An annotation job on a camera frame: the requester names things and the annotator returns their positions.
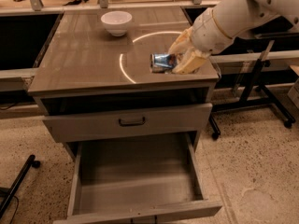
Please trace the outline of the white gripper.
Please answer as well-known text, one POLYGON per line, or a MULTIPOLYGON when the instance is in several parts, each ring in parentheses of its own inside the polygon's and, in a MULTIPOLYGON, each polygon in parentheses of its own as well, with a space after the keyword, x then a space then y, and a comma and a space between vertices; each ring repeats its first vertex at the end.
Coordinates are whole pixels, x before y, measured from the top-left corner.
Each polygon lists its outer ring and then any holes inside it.
POLYGON ((198 16, 192 27, 185 29, 168 50, 177 54, 174 74, 190 74, 201 67, 211 54, 219 54, 233 44, 234 40, 219 27, 213 9, 206 9, 198 16))

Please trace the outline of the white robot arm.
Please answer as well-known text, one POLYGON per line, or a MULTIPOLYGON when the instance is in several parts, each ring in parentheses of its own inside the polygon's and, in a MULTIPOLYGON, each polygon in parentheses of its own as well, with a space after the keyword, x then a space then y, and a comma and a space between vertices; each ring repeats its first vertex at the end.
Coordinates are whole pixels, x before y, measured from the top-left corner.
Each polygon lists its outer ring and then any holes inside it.
POLYGON ((221 0, 199 15, 169 48, 178 64, 174 74, 189 74, 212 54, 231 46, 238 36, 277 18, 299 28, 299 0, 221 0))

